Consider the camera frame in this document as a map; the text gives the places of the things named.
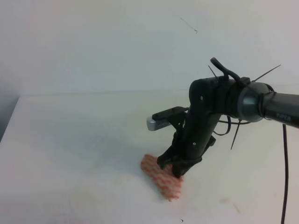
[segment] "black cable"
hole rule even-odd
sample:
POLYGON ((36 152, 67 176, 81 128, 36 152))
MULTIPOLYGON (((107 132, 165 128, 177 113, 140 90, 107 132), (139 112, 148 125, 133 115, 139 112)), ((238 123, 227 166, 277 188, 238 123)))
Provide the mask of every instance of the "black cable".
MULTIPOLYGON (((219 120, 218 122, 219 122, 219 123, 228 124, 228 122, 227 122, 227 121, 224 121, 224 120, 219 120)), ((240 125, 247 125, 247 124, 250 124, 250 123, 251 123, 251 122, 242 122, 242 123, 240 123, 240 125)), ((238 125, 239 122, 231 122, 231 124, 232 124, 232 125, 238 125)))
POLYGON ((227 118, 228 118, 228 129, 226 130, 226 132, 224 134, 218 134, 216 131, 213 131, 216 135, 223 136, 230 132, 230 128, 232 126, 232 121, 230 119, 230 116, 227 116, 227 118))
POLYGON ((281 215, 281 224, 285 223, 285 212, 286 212, 286 202, 288 199, 288 188, 289 188, 289 160, 288 160, 288 144, 286 137, 286 125, 282 125, 283 134, 284 134, 284 152, 285 152, 285 195, 284 195, 284 204, 282 207, 281 215))

